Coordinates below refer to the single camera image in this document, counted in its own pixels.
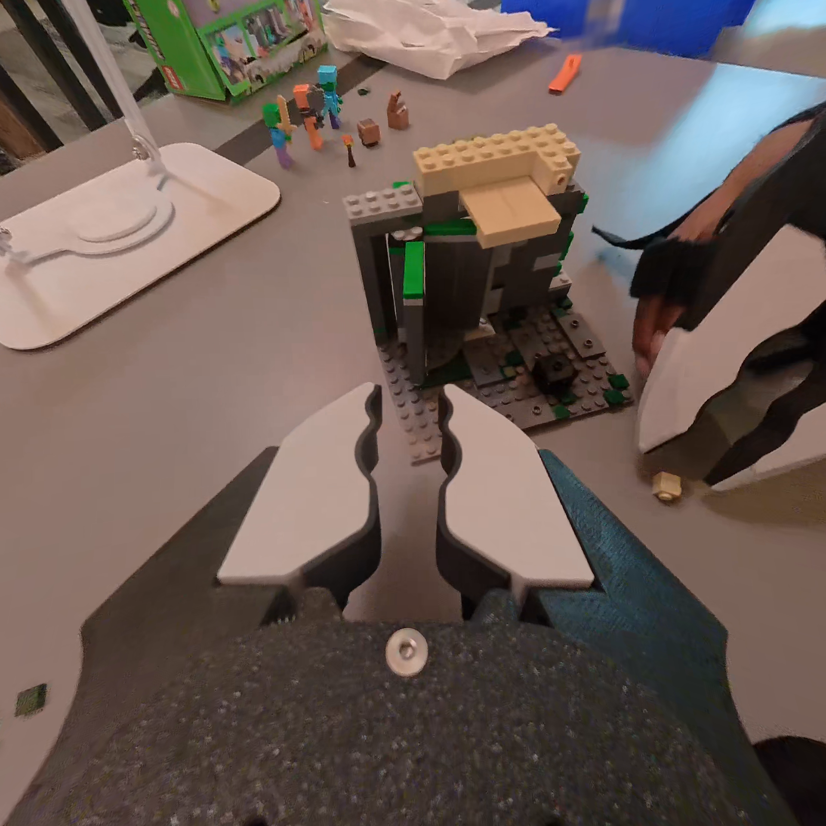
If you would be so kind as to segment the person's right hand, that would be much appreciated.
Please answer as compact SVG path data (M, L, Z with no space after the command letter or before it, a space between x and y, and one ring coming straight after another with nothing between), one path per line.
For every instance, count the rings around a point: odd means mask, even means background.
M818 115L817 108L802 111L759 140L717 188L669 230L668 239L710 240L734 202L795 149ZM650 374L666 334L682 313L681 305L663 296L638 300L632 347L642 377Z

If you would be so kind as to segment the grey desk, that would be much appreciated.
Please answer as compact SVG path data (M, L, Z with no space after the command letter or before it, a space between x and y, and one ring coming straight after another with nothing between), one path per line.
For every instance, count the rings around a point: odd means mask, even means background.
M634 380L633 266L591 222L644 234L710 191L769 129L824 99L824 80L606 49L561 98L562 62L528 45L447 83L393 68L345 95L353 119L400 89L412 127L356 170L302 140L280 175L253 137L260 104L165 98L147 120L278 180L283 203L247 231L56 348L2 348L2 824L36 777L74 698L82 623L263 449L362 382L382 381L340 199L410 176L421 146L556 122L583 157L590 203L566 269L575 306ZM382 562L348 618L458 618L435 565L437 462L411 467L388 401L379 433ZM635 411L541 428L553 451L728 629L728 675L749 737L824 741L824 465L674 507L638 472ZM45 708L15 718L47 683Z

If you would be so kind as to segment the white desk stand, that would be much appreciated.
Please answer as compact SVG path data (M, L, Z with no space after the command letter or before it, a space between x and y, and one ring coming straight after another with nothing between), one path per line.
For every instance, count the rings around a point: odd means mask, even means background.
M194 143L159 147L86 2L68 12L134 159L2 222L1 343L58 343L272 212L278 185Z

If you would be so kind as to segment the blue plastic bin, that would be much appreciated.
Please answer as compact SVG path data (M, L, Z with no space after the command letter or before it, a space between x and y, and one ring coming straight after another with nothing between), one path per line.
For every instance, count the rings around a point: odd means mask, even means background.
M616 45L686 58L707 57L725 30L746 21L753 1L502 1L561 40Z

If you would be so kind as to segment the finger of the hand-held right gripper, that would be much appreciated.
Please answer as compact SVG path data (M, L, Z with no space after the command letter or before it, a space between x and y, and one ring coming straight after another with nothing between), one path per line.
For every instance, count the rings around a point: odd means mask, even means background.
M825 456L825 366L776 398L753 430L728 449L704 477L713 490L736 487L802 468Z
M783 227L700 322L666 335L639 402L639 451L685 434L756 347L800 325L824 300L823 242Z

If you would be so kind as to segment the teal toy minifigure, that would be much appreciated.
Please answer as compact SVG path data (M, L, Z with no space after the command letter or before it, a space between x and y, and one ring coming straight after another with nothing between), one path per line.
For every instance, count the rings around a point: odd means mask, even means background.
M330 121L332 129L341 128L340 112L342 99L338 94L338 69L334 65L321 65L317 69L318 87L323 94L323 105L319 114L320 124Z

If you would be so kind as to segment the green toy set box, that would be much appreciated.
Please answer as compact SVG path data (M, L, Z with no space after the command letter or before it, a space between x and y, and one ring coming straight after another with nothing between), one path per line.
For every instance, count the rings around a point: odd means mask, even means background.
M315 1L125 1L171 93L244 98L327 47Z

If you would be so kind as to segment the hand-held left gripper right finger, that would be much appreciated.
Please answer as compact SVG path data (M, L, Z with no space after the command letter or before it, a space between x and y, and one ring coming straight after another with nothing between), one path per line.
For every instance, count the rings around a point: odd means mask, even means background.
M521 608L543 589L581 591L595 574L531 438L470 393L439 393L437 567L471 614L491 590Z

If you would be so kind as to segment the crumpled white paper bag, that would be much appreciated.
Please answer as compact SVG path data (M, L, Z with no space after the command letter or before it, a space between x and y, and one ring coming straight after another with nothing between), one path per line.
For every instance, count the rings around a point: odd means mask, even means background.
M435 80L556 32L528 12L501 13L458 1L330 1L321 16L337 50Z

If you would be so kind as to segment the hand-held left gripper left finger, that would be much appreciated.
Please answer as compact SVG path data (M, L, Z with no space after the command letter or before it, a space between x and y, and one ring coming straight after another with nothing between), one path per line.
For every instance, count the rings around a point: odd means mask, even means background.
M382 389L366 382L296 426L278 447L218 582L293 594L322 588L343 610L380 563L373 470L381 424Z

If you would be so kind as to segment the orange toy minifigure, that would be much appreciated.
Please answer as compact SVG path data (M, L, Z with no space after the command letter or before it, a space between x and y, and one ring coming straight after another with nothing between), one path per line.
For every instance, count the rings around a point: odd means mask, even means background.
M297 84L293 87L293 98L311 148L321 151L324 139L320 130L324 127L324 92L317 84Z

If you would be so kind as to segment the toy brick building model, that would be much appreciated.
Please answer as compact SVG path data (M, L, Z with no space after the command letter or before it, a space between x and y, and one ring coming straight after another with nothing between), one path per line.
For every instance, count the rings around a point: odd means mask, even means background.
M439 457L458 385L522 430L629 406L563 263L588 196L554 124L423 147L415 179L343 205L410 462Z

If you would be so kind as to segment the orange brick separator tool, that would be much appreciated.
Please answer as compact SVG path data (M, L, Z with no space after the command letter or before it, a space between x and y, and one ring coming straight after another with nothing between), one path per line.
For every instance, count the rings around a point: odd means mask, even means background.
M562 95L580 74L582 61L583 56L581 54L568 55L565 58L563 66L549 83L549 94L556 96Z

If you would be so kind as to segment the green-headed toy minifigure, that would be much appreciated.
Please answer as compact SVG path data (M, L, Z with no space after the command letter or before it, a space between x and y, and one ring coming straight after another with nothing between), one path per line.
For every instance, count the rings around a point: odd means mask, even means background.
M289 154L288 145L292 141L292 135L296 127L290 120L287 101L284 96L278 95L276 102L264 104L261 114L280 166L284 170L291 169L294 161Z

